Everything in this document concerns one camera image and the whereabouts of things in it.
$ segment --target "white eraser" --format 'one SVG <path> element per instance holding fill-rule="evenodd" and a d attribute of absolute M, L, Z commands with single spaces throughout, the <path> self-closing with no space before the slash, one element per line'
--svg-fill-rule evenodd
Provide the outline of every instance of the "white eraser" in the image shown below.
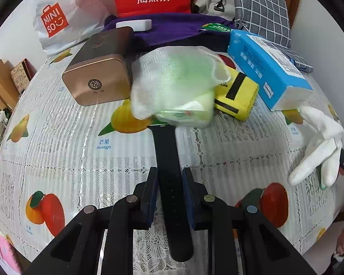
<path fill-rule="evenodd" d="M 116 23 L 116 28 L 132 27 L 134 32 L 148 31 L 151 29 L 151 20 L 126 20 L 124 22 Z"/>

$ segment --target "black stripe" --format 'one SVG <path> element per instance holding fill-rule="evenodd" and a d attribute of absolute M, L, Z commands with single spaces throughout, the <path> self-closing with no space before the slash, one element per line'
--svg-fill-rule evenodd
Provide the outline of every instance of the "black stripe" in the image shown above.
<path fill-rule="evenodd" d="M 242 85 L 243 80 L 245 79 L 246 74 L 240 72 L 236 79 L 234 80 L 232 87 L 229 89 L 226 98 L 230 99 L 230 100 L 234 100 L 237 92 L 239 91 L 239 87 Z"/>
<path fill-rule="evenodd" d="M 227 105 L 227 104 L 225 104 L 225 103 L 223 103 L 223 102 L 221 102 L 221 101 L 219 101 L 219 100 L 217 100 L 217 99 L 214 100 L 214 103 L 216 103 L 217 105 L 220 105 L 221 107 L 224 107 L 224 108 L 226 108 L 227 110 L 232 111 L 232 112 L 234 112 L 234 113 L 236 113 L 236 114 L 239 113 L 239 110 L 236 109 L 235 107 L 230 106 L 230 105 Z"/>

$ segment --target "pink cloth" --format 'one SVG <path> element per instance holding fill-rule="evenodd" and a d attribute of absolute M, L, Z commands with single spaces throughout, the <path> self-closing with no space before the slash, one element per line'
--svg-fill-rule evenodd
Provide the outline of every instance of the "pink cloth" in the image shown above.
<path fill-rule="evenodd" d="M 0 257 L 4 262 L 6 262 L 13 271 L 21 274 L 22 268 L 17 260 L 17 255 L 15 254 L 14 247 L 0 235 Z"/>

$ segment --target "copper tin box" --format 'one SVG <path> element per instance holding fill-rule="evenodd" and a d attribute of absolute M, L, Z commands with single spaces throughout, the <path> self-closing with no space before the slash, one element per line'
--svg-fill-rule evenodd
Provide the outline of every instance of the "copper tin box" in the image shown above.
<path fill-rule="evenodd" d="M 70 62 L 62 80 L 79 105 L 127 99 L 132 72 L 128 49 L 131 27 L 103 31 L 91 36 Z"/>

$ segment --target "green packet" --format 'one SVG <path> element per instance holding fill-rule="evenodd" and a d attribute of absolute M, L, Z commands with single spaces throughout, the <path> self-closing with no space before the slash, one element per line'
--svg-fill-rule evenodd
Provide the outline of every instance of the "green packet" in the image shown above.
<path fill-rule="evenodd" d="M 218 24 L 218 23 L 209 23 L 205 24 L 201 27 L 200 30 L 211 30 L 211 31 L 219 31 L 219 32 L 230 32 L 232 28 L 226 27 L 225 25 Z"/>

